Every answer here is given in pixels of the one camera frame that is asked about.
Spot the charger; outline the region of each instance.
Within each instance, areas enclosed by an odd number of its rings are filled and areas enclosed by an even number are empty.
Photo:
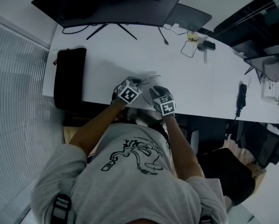
[[[215,50],[216,46],[215,46],[215,43],[213,43],[213,42],[203,41],[203,43],[200,44],[198,49],[201,51],[204,51],[205,49]]]

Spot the wire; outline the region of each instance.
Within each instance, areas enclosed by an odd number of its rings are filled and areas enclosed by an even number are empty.
[[[186,43],[187,43],[187,42],[196,42],[196,41],[198,41],[198,40],[186,41],[186,42],[184,43],[184,46],[183,46],[182,49],[181,49],[181,53],[182,53],[183,55],[189,57],[189,58],[193,58],[194,55],[195,55],[195,51],[198,49],[198,47],[201,45],[201,43],[198,44],[198,45],[196,46],[196,49],[195,49],[194,53],[192,54],[192,56],[188,56],[188,55],[184,54],[182,51],[183,51],[184,47],[186,46]]]
[[[161,77],[161,75],[154,75],[154,76],[148,77],[142,81],[143,83],[141,85],[149,84],[149,83],[151,83],[152,79],[157,79],[160,77]]]
[[[178,34],[178,33],[176,33],[176,32],[175,32],[174,30],[172,30],[172,29],[168,29],[168,28],[165,28],[165,27],[163,27],[163,28],[166,29],[166,30],[170,30],[170,31],[174,32],[176,35],[183,35],[183,34],[188,33],[188,31],[187,31],[187,32]]]
[[[164,39],[164,43],[165,43],[166,45],[168,45],[168,41],[165,39],[164,35],[162,34],[162,32],[161,32],[161,30],[160,30],[160,27],[158,27],[158,30],[159,30],[160,34],[162,35],[162,37],[163,37],[163,39]]]
[[[63,34],[65,34],[65,35],[76,34],[76,33],[79,33],[79,32],[82,32],[82,31],[86,30],[89,26],[93,26],[93,27],[95,27],[95,26],[97,26],[97,25],[98,25],[98,24],[88,25],[88,26],[86,26],[85,28],[81,29],[80,31],[77,31],[77,32],[71,32],[71,33],[66,33],[66,32],[64,32],[64,30],[65,30],[65,28],[64,28],[64,29],[63,29],[63,31],[62,31],[62,33],[63,33]]]
[[[150,103],[146,100],[145,96],[143,96],[144,100],[150,105]]]

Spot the cable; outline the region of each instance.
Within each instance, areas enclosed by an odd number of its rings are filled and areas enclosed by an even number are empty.
[[[166,29],[166,30],[170,30],[170,31],[174,32],[176,35],[183,35],[183,34],[188,33],[188,31],[187,31],[187,32],[178,34],[178,33],[176,33],[176,32],[175,32],[174,30],[172,30],[172,29],[168,29],[168,28],[165,28],[165,27],[163,27],[163,28]]]
[[[150,103],[146,100],[145,96],[143,96],[144,100],[150,105]]]
[[[161,32],[161,30],[160,30],[160,27],[158,27],[158,30],[159,30],[160,34],[162,35],[162,37],[163,37],[163,39],[164,39],[164,43],[165,43],[166,45],[168,45],[168,41],[165,39],[164,35],[162,34],[162,32]]]
[[[187,43],[187,42],[196,42],[196,41],[198,41],[198,40],[186,41],[185,44],[184,44],[184,46],[183,46],[182,49],[181,49],[181,53],[182,53],[183,55],[189,57],[189,58],[193,58],[194,55],[195,55],[195,51],[198,49],[198,47],[201,45],[201,43],[198,44],[198,45],[196,46],[196,49],[195,49],[194,53],[192,54],[192,56],[188,56],[188,55],[184,54],[182,51],[183,51],[184,47],[186,46],[186,43]]]
[[[88,26],[86,26],[85,28],[81,29],[80,31],[77,31],[77,32],[71,32],[71,33],[65,33],[65,32],[64,32],[65,28],[64,28],[64,29],[63,29],[63,31],[62,31],[62,33],[63,33],[63,34],[65,34],[65,35],[76,34],[76,33],[79,33],[79,32],[82,32],[82,31],[86,30],[89,26],[93,26],[93,27],[95,27],[95,26],[97,26],[97,25],[98,25],[98,24],[88,25]]]

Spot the black office chair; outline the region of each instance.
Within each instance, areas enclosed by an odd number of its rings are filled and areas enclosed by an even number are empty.
[[[252,172],[228,148],[198,155],[199,164],[206,178],[218,178],[223,195],[232,200],[233,206],[246,200],[255,190]]]
[[[240,148],[249,150],[261,168],[266,168],[269,163],[276,165],[279,162],[279,135],[258,122],[243,121],[241,129],[236,143]]]

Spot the backpack strap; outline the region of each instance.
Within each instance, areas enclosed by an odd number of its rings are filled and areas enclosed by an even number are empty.
[[[71,209],[71,190],[73,178],[65,179],[61,183],[60,193],[56,196],[50,223],[67,224],[69,211]]]

